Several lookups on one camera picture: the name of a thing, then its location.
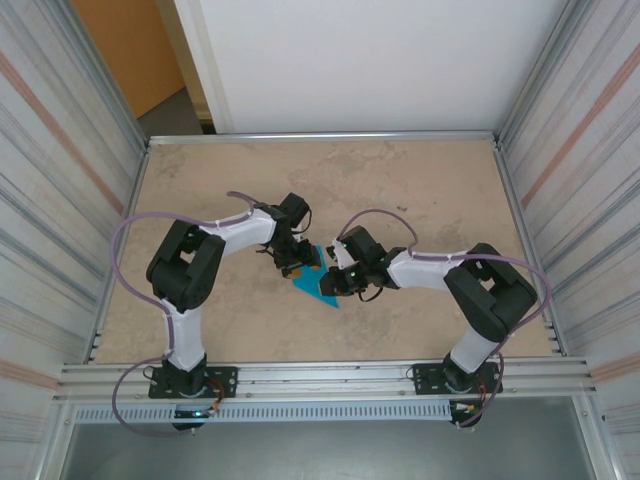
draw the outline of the metal wall panel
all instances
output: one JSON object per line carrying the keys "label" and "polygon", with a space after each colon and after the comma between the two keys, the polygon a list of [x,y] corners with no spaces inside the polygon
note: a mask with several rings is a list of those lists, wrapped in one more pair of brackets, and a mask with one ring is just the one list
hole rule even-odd
{"label": "metal wall panel", "polygon": [[144,139],[58,2],[0,3],[0,477],[24,478],[82,361]]}
{"label": "metal wall panel", "polygon": [[501,135],[564,346],[592,367],[630,475],[640,475],[639,38],[639,2],[591,2]]}

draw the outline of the metal extrusion bar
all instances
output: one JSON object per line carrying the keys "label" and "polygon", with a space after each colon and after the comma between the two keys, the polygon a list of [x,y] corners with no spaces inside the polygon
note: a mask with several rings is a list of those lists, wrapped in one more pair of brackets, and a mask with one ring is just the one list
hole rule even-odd
{"label": "metal extrusion bar", "polygon": [[154,136],[155,145],[194,145],[213,143],[337,142],[385,140],[493,140],[488,130],[453,130],[419,132],[326,132],[326,133],[249,133],[221,135]]}
{"label": "metal extrusion bar", "polygon": [[[525,257],[529,263],[544,271],[544,269],[542,268],[540,257],[538,256],[533,241],[531,240],[531,235],[529,234],[529,229],[524,219],[520,200],[518,199],[515,187],[513,186],[513,180],[511,179],[511,174],[509,173],[509,169],[507,168],[502,149],[499,146],[494,146],[493,156],[496,160],[498,173],[500,174],[500,179],[502,180],[502,185],[507,196],[507,203],[509,204],[509,208],[511,209],[511,216],[513,217],[513,221],[516,225],[516,231],[518,232],[518,236],[520,237],[520,243],[522,244]],[[536,291],[538,293],[543,292],[544,286],[542,284],[542,281],[536,275],[533,275],[532,278],[533,283],[536,287]],[[560,350],[560,352],[569,353],[567,351],[567,342],[564,338],[564,333],[561,328],[558,328],[558,311],[553,298],[551,299],[549,308],[545,311],[544,315],[548,320],[550,320],[555,330],[556,338],[553,340],[553,342],[557,342],[557,348]]]}
{"label": "metal extrusion bar", "polygon": [[[133,183],[133,188],[131,189],[131,196],[129,197],[129,201],[127,202],[127,208],[122,215],[122,220],[130,217],[136,210],[136,205],[138,203],[138,197],[140,196],[140,191],[142,190],[142,181],[144,179],[144,174],[147,171],[147,166],[149,165],[149,149],[147,148],[147,152],[145,153],[142,162],[140,163],[140,168],[138,168],[138,173],[136,174],[136,179]],[[131,226],[129,225],[122,235],[120,236],[120,241],[118,242],[118,263],[122,259],[122,254],[124,253],[124,247],[127,243],[127,237],[129,236],[129,230]],[[104,322],[107,318],[107,311],[109,310],[109,303],[111,302],[111,296],[113,295],[113,289],[115,288],[116,277],[113,274],[113,271],[109,269],[109,274],[107,276],[107,280],[104,282],[104,290],[100,298],[102,299],[100,305],[98,307],[97,313],[97,321],[96,328],[93,331],[93,335],[90,338],[90,341],[86,346],[86,353],[84,356],[85,362],[91,362],[94,360],[95,351],[100,344],[100,335],[102,333],[102,328],[104,327]]]}
{"label": "metal extrusion bar", "polygon": [[576,395],[573,405],[582,430],[585,446],[597,480],[618,479],[624,475],[622,462],[604,417],[597,408],[597,397]]}
{"label": "metal extrusion bar", "polygon": [[48,419],[51,431],[47,432],[47,440],[43,442],[43,448],[38,453],[36,471],[32,472],[29,478],[54,480],[62,477],[77,412],[78,406],[71,403],[51,407]]}
{"label": "metal extrusion bar", "polygon": [[[405,400],[414,397],[410,367],[416,361],[334,363],[251,363],[239,368],[236,398],[232,402],[312,402]],[[104,404],[111,400],[113,386],[128,365],[66,366],[54,403]],[[584,359],[574,357],[508,358],[505,363],[502,397],[552,397],[595,394]],[[122,384],[120,405],[197,404],[198,399],[150,400],[149,381],[138,369]],[[433,400],[464,398],[445,394]]]}

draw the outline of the white wall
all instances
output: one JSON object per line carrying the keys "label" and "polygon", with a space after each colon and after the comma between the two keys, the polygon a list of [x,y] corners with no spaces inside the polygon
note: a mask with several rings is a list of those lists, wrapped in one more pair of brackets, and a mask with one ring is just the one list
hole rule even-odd
{"label": "white wall", "polygon": [[565,0],[176,0],[220,133],[497,128]]}

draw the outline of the blue paper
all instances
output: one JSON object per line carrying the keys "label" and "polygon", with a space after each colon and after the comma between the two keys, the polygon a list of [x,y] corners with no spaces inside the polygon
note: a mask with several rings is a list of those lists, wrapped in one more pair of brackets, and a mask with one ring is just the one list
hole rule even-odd
{"label": "blue paper", "polygon": [[320,279],[328,270],[327,264],[324,261],[324,252],[322,247],[320,245],[316,245],[316,248],[320,254],[320,261],[322,262],[322,265],[317,270],[313,270],[310,267],[300,267],[302,275],[293,279],[293,285],[312,297],[316,297],[318,300],[322,300],[324,303],[331,305],[332,307],[340,308],[336,297],[327,297],[320,293],[320,285],[318,282],[320,282]]}

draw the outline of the gray floor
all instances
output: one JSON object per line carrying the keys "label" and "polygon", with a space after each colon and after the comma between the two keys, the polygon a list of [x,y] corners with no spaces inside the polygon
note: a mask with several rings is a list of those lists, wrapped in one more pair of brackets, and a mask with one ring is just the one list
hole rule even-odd
{"label": "gray floor", "polygon": [[562,479],[594,475],[571,399],[503,399],[475,432],[442,421],[205,425],[194,437],[76,427],[65,479]]}
{"label": "gray floor", "polygon": [[147,137],[152,135],[202,135],[187,89],[171,95],[138,119]]}

